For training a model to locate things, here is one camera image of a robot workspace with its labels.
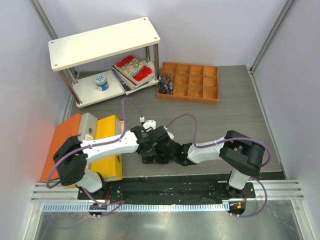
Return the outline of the brown blue-flowered tie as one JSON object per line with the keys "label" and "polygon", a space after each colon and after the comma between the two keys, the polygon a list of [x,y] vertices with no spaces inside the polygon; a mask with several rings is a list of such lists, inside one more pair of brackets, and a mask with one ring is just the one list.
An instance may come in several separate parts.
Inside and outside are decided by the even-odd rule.
{"label": "brown blue-flowered tie", "polygon": [[145,165],[150,165],[150,164],[167,165],[173,162],[173,160],[161,154],[153,155],[153,156],[143,156],[141,161]]}

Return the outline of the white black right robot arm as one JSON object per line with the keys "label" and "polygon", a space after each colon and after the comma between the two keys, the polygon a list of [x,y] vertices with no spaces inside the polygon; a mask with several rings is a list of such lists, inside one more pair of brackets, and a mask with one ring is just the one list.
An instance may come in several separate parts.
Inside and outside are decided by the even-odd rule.
{"label": "white black right robot arm", "polygon": [[224,137],[205,143],[179,144],[172,139],[161,142],[155,148],[153,161],[158,164],[175,162],[187,167],[223,160],[232,167],[226,193],[236,198],[243,193],[247,181],[260,174],[265,152],[270,154],[270,149],[263,142],[229,130]]}

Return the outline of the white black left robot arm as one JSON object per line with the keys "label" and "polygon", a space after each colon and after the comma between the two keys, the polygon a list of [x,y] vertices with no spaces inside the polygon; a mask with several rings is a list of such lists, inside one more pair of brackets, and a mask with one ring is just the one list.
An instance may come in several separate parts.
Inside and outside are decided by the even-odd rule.
{"label": "white black left robot arm", "polygon": [[99,172],[93,172],[87,166],[115,155],[152,155],[162,141],[173,139],[174,135],[164,126],[148,130],[141,125],[101,139],[80,141],[77,136],[71,136],[53,155],[53,169],[57,170],[62,186],[76,185],[100,200],[107,192],[104,180]]}

